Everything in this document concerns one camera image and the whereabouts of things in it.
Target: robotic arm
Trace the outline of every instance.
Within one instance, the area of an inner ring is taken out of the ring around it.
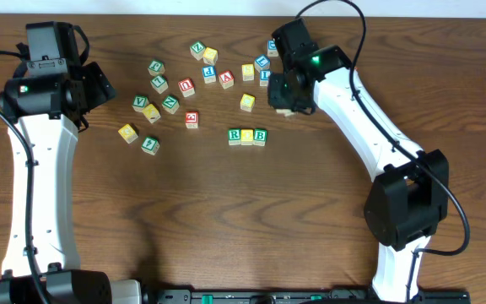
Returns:
[[[421,259],[410,273],[413,251],[425,248],[438,222],[447,214],[447,196],[417,166],[396,150],[356,102],[349,82],[352,63],[338,46],[318,49],[303,19],[273,32],[284,73],[274,73],[269,104],[311,114],[321,108],[340,127],[369,172],[373,187],[364,207],[371,232],[380,242],[372,290],[383,301],[404,302],[418,294]],[[354,86],[370,115],[414,158],[431,168],[443,182],[448,164],[439,151],[425,154],[380,109],[354,71]]]

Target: letter a block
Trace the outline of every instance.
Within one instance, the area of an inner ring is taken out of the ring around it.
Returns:
[[[254,80],[254,66],[252,64],[243,64],[241,72],[243,73],[243,81]]]
[[[267,131],[262,129],[254,130],[254,145],[265,146],[267,140]]]
[[[254,143],[254,130],[241,130],[241,145],[252,145]]]
[[[157,154],[157,151],[159,151],[159,146],[160,146],[159,141],[157,139],[147,137],[143,141],[142,150],[145,153],[155,155],[155,154]]]
[[[211,84],[217,81],[217,72],[215,71],[215,67],[203,67],[202,75],[203,81],[205,81],[206,84]]]
[[[269,69],[270,65],[269,58],[266,57],[266,55],[260,55],[255,61],[254,61],[254,68],[258,71],[263,71]]]
[[[159,94],[161,94],[162,92],[166,91],[166,89],[168,89],[168,83],[166,82],[166,79],[164,79],[160,75],[158,75],[157,77],[153,78],[153,80],[151,80],[151,86]]]
[[[162,102],[162,107],[170,114],[175,114],[179,109],[179,101],[173,96],[166,96],[165,101]]]
[[[123,128],[120,128],[118,132],[123,137],[123,139],[125,139],[127,144],[130,144],[134,141],[134,139],[138,138],[136,131],[134,131],[134,129],[132,129],[131,125],[129,124],[126,124]]]
[[[149,64],[148,71],[151,76],[162,75],[165,72],[165,65],[160,61],[153,60],[151,64]]]
[[[192,84],[191,79],[183,79],[177,84],[179,85],[179,90],[181,90],[184,97],[194,95],[194,84]]]
[[[267,56],[278,57],[278,51],[277,51],[277,46],[275,46],[275,41],[267,42]]]
[[[149,105],[148,97],[136,95],[134,96],[134,101],[132,102],[132,108],[134,111],[143,111],[143,108]]]
[[[217,50],[206,47],[206,51],[203,53],[203,62],[209,65],[215,65],[217,59],[219,58],[219,52]]]
[[[146,106],[142,113],[148,118],[150,123],[156,122],[160,119],[159,110],[153,105]]]
[[[222,72],[219,75],[219,82],[223,86],[223,89],[228,89],[234,86],[234,75],[230,71]]]
[[[202,59],[205,51],[206,46],[200,41],[194,42],[194,44],[191,46],[191,54],[196,58],[196,60]]]
[[[240,145],[241,144],[241,130],[240,129],[228,130],[228,144],[229,145]]]

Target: green letter block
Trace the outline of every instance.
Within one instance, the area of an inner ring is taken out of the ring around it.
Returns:
[[[228,144],[229,145],[240,145],[241,144],[241,130],[240,129],[228,130]]]
[[[262,129],[254,130],[254,145],[265,146],[267,140],[267,131]]]

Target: wooden table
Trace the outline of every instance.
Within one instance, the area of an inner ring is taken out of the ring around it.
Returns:
[[[370,179],[338,127],[323,112],[286,119],[267,105],[266,89],[241,81],[240,65],[265,52],[270,33],[289,18],[0,15],[0,50],[26,42],[25,24],[79,24],[91,42],[90,60],[118,90],[87,118],[74,158],[74,231],[83,269],[112,280],[141,277],[154,285],[197,289],[317,289],[368,285],[377,242],[363,217]],[[427,289],[466,288],[486,303],[486,20],[369,19],[359,72],[387,115],[426,150],[441,149],[451,189],[472,225],[472,241],[456,258],[424,256],[419,283]],[[360,23],[308,19],[321,46],[349,56]],[[235,87],[204,84],[203,62],[189,53],[196,40],[219,50],[217,71],[235,74]],[[132,107],[135,94],[157,105],[147,66],[165,62],[167,93],[190,77],[196,95],[151,125]],[[18,61],[0,57],[0,90]],[[280,71],[273,59],[273,70]],[[256,96],[252,113],[239,110],[243,93]],[[187,110],[200,112],[188,130]],[[160,139],[156,156],[117,129],[134,123],[140,139]],[[266,128],[265,148],[232,147],[229,128]],[[12,158],[0,122],[0,267],[7,247]],[[462,240],[458,215],[440,226],[430,246]]]

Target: letter block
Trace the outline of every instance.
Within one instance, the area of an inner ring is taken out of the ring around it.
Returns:
[[[183,79],[177,84],[179,85],[179,90],[181,90],[184,97],[194,95],[194,84],[192,83],[191,79]]]
[[[196,41],[191,46],[191,55],[196,58],[196,60],[200,60],[203,58],[203,53],[206,51],[206,46],[200,42]]]
[[[223,89],[234,86],[234,75],[230,71],[222,72],[219,75],[219,82]]]

